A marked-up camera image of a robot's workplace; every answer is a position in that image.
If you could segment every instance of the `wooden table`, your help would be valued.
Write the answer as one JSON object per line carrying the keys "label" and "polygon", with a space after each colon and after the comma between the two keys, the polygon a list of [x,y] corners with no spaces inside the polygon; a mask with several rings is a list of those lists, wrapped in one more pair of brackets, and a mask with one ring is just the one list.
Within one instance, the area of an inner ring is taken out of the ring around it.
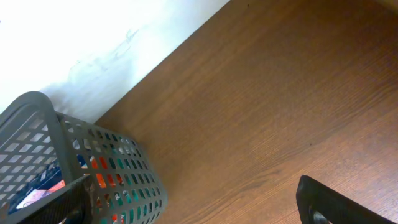
{"label": "wooden table", "polygon": [[158,223],[299,223],[301,175],[398,222],[398,15],[232,0],[98,124],[143,144]]}

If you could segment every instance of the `black plastic object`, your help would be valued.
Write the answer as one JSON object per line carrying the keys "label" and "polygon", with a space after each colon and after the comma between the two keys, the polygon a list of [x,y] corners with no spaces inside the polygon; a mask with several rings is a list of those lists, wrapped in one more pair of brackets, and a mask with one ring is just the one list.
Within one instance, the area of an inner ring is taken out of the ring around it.
{"label": "black plastic object", "polygon": [[35,206],[28,206],[23,213],[14,213],[0,224],[55,224],[91,223],[90,191],[93,189],[93,178],[90,175],[80,177],[62,189],[42,198]]}
{"label": "black plastic object", "polygon": [[301,176],[296,199],[303,224],[394,224],[309,176]]}

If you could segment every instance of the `wood grain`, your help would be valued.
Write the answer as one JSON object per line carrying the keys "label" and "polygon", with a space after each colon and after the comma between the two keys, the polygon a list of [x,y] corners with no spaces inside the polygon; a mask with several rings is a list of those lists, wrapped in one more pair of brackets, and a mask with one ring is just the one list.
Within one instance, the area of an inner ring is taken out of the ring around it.
{"label": "wood grain", "polygon": [[158,223],[299,223],[310,175],[398,222],[398,16],[232,0],[99,121],[143,144]]}

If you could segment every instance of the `white wall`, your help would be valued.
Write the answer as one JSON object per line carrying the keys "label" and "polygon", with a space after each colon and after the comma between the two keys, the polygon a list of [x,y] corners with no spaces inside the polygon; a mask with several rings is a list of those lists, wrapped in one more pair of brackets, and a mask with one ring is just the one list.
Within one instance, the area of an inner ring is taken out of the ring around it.
{"label": "white wall", "polygon": [[95,122],[228,0],[0,0],[0,112],[40,90]]}

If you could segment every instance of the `laundry basket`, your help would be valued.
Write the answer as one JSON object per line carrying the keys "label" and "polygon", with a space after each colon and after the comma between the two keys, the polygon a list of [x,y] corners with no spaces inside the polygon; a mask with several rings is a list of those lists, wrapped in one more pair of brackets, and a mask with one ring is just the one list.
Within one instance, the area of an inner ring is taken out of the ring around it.
{"label": "laundry basket", "polygon": [[93,223],[154,223],[167,204],[134,140],[55,112],[42,93],[25,93],[0,115],[1,208],[23,214],[20,196],[59,173],[65,184],[95,180]]}

